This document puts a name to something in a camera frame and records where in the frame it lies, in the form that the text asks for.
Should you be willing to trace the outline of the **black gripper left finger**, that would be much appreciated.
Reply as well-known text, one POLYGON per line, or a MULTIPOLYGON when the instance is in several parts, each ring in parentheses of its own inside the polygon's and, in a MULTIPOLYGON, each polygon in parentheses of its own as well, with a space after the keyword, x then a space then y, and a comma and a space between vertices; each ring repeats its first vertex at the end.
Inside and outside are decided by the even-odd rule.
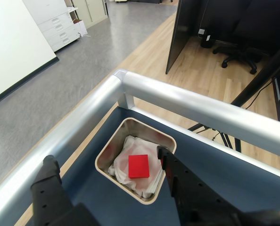
POLYGON ((73 205, 62 187, 60 167, 53 155, 43 160, 31 185, 33 221, 36 226, 98 226, 84 204, 73 205))

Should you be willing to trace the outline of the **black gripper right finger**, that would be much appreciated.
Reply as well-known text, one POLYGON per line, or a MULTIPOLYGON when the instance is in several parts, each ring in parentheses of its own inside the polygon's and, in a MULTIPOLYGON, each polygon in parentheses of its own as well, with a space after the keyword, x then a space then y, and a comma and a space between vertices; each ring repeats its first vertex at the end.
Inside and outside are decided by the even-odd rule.
POLYGON ((182 226, 247 226, 244 214, 221 198, 163 146, 157 156, 165 171, 182 226))

